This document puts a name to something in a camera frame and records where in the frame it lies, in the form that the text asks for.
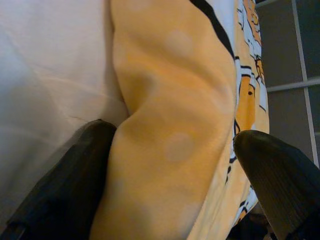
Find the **yellow fabric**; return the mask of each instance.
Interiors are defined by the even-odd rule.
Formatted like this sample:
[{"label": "yellow fabric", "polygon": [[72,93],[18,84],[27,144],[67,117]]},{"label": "yellow fabric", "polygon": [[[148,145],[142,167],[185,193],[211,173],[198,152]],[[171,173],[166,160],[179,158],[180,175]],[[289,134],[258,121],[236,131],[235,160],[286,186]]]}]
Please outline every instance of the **yellow fabric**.
[{"label": "yellow fabric", "polygon": [[[234,11],[235,53],[256,68]],[[114,0],[111,14],[131,116],[116,131],[90,239],[226,239],[250,190],[230,164],[235,118],[268,131],[259,87],[248,95],[243,79],[237,108],[235,61],[190,1]]]}]

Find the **white sheet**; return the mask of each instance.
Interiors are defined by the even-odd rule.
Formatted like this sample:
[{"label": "white sheet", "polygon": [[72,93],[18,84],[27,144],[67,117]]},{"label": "white sheet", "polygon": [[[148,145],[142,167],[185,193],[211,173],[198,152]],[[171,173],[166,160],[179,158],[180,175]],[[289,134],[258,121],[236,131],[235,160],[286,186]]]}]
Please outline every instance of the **white sheet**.
[{"label": "white sheet", "polygon": [[128,116],[104,0],[0,0],[0,232],[76,129]]}]

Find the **patterned fabric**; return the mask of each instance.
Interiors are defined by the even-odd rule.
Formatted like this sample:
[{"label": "patterned fabric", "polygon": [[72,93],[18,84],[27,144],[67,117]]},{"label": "patterned fabric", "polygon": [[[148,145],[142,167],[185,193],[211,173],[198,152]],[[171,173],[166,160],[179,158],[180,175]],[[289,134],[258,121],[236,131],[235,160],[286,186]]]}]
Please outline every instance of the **patterned fabric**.
[{"label": "patterned fabric", "polygon": [[233,151],[269,131],[252,0],[113,0],[116,131],[91,239],[226,239],[257,199]]}]

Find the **polka dot pattern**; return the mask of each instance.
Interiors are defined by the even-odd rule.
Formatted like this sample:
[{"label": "polka dot pattern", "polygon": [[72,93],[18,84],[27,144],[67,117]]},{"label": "polka dot pattern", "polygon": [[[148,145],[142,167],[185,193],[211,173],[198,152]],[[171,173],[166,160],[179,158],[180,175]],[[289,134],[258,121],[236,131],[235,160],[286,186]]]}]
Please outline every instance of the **polka dot pattern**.
[{"label": "polka dot pattern", "polygon": [[178,57],[188,57],[193,51],[192,38],[180,30],[171,31],[165,40],[168,51]]},{"label": "polka dot pattern", "polygon": [[170,162],[186,161],[190,158],[195,143],[190,135],[175,132],[165,141],[165,159]]},{"label": "polka dot pattern", "polygon": [[234,111],[232,99],[232,91],[225,85],[215,88],[211,94],[211,102],[223,114]]},{"label": "polka dot pattern", "polygon": [[127,6],[133,12],[140,12],[151,6],[152,2],[153,0],[127,0]]}]

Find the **white fabric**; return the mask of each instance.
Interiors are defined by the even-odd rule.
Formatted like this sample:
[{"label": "white fabric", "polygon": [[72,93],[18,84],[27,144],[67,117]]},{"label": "white fabric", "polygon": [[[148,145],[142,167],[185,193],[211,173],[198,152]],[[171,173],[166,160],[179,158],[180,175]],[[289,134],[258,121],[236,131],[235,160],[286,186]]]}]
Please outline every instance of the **white fabric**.
[{"label": "white fabric", "polygon": [[104,0],[0,0],[0,231],[76,129],[127,118],[112,31]]},{"label": "white fabric", "polygon": [[232,50],[235,51],[235,2],[233,0],[206,0],[214,9],[214,14],[225,30]]}]

